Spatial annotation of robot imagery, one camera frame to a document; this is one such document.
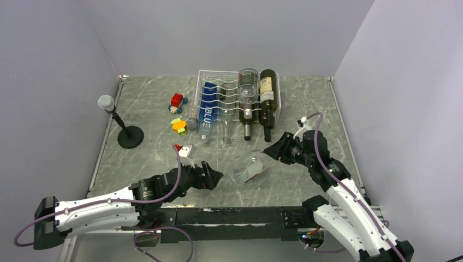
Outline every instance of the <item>red toy car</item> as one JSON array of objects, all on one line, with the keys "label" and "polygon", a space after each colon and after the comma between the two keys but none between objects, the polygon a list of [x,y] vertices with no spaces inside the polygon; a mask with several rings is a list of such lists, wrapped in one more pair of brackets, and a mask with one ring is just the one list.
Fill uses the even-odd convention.
[{"label": "red toy car", "polygon": [[170,100],[169,110],[172,114],[182,113],[182,105],[188,103],[188,98],[184,98],[183,95],[175,93]]}]

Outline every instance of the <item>white wall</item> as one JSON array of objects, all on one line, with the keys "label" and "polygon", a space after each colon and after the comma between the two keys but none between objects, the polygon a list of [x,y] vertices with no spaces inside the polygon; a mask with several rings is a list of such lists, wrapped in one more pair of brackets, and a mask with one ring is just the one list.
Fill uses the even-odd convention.
[{"label": "white wall", "polygon": [[376,0],[335,75],[372,200],[414,261],[463,247],[463,2]]},{"label": "white wall", "polygon": [[76,0],[0,1],[0,35],[0,260],[57,261],[13,237],[43,197],[85,197],[118,77]]},{"label": "white wall", "polygon": [[334,75],[373,0],[79,0],[119,74]]}]

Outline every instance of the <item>gray marble surface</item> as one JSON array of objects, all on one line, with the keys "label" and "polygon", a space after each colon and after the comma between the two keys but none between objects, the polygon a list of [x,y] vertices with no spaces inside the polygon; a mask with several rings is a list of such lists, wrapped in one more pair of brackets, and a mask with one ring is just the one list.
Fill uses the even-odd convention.
[{"label": "gray marble surface", "polygon": [[[236,207],[300,205],[317,194],[325,195],[301,165],[276,163],[243,186],[235,185],[227,170],[242,160],[253,148],[263,150],[271,143],[263,139],[260,125],[252,126],[252,140],[244,141],[243,126],[233,126],[231,144],[221,143],[222,126],[215,122],[214,133],[201,142],[196,131],[187,135],[174,133],[170,121],[177,117],[188,118],[191,103],[184,105],[183,113],[171,114],[168,110],[174,93],[183,93],[191,99],[196,88],[196,77],[128,77],[123,86],[117,112],[127,126],[135,125],[145,133],[143,143],[126,150],[117,143],[121,128],[112,122],[103,157],[94,184],[93,195],[102,195],[126,187],[142,178],[162,174],[176,167],[171,144],[197,146],[195,162],[209,162],[213,169],[224,172],[224,178],[213,191],[190,189],[184,198],[177,198],[163,207]],[[282,111],[277,126],[272,130],[272,142],[284,131],[294,133],[296,121],[316,111],[324,113],[321,131],[328,140],[331,155],[340,160],[351,172],[358,185],[358,174],[349,150],[346,136],[326,77],[280,76]]]}]

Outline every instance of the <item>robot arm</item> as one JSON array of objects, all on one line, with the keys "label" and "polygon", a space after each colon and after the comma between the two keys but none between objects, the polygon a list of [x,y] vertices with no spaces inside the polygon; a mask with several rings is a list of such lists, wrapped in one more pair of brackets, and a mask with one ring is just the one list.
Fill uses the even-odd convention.
[{"label": "robot arm", "polygon": [[[301,142],[298,137],[285,132],[277,143],[264,150],[264,153],[282,163],[299,163],[306,166],[312,180],[341,206],[352,225],[343,221],[336,213],[333,214],[333,207],[321,195],[303,202],[302,209],[306,219],[315,221],[329,230],[357,261],[400,261],[389,241],[407,261],[410,261],[413,247],[408,241],[400,242],[378,217],[370,216],[365,211],[367,209],[370,214],[374,214],[344,165],[330,158],[327,140],[322,132],[318,132],[317,148],[323,164],[341,183],[354,192],[355,197],[322,168],[315,153],[315,135],[315,130],[306,131]],[[383,234],[379,232],[376,224],[381,227]]]},{"label": "robot arm", "polygon": [[177,181],[178,168],[94,198],[76,201],[58,201],[54,196],[44,198],[35,212],[35,218],[55,212],[59,214],[35,224],[34,249],[56,247],[66,237],[99,229],[120,226],[149,228],[158,219],[155,210],[161,207],[162,202],[184,197],[191,187],[213,190],[223,174],[213,170],[206,161],[202,161],[201,167],[195,165],[194,146],[179,146],[177,149],[182,163],[180,180],[175,191],[158,203],[143,204],[142,201],[153,201],[171,192]]}]

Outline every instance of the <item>blue bottle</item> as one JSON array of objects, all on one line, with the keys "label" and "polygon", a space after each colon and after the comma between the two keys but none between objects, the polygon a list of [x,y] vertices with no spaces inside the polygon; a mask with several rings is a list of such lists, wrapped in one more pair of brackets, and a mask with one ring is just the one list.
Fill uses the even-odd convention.
[{"label": "blue bottle", "polygon": [[217,92],[217,85],[213,83],[204,83],[206,88],[203,88],[203,95],[201,96],[201,107],[204,109],[199,110],[199,128],[198,134],[202,140],[208,139],[212,134],[212,124],[216,117],[217,102],[212,102],[217,99],[217,95],[213,95]]}]

